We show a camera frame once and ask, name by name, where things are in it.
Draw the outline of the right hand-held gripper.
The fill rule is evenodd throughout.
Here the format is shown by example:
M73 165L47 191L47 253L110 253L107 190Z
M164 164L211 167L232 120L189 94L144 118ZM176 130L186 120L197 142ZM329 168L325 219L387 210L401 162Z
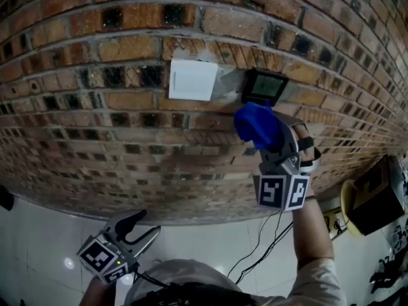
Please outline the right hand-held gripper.
M257 202L282 212L303 207L310 183L310 174L320 164L321 153L314 146L315 159L301 162L300 151L314 144L314 139L297 140L293 126L306 124L294 117L277 112L278 138L281 144L260 149L260 174L254 177Z

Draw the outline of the person's right hand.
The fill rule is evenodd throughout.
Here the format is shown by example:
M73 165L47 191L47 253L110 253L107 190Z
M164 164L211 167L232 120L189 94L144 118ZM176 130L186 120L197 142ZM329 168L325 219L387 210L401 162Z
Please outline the person's right hand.
M296 134L297 140L308 140L312 138L309 135L308 129L305 127L304 124L297 124L293 126L293 130ZM309 147L300 151L300 159L301 162L309 162L315 159L315 152L314 152L314 144L309 145Z

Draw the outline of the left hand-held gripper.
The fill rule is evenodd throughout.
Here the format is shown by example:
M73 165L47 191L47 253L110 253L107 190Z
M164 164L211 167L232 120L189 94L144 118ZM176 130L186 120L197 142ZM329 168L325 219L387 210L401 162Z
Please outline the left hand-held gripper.
M146 210L130 210L110 218L98 234L90 236L77 252L84 268L103 283L114 283L137 271L140 266L138 258L161 232L161 226L156 226L133 241L126 240L128 233L146 215Z

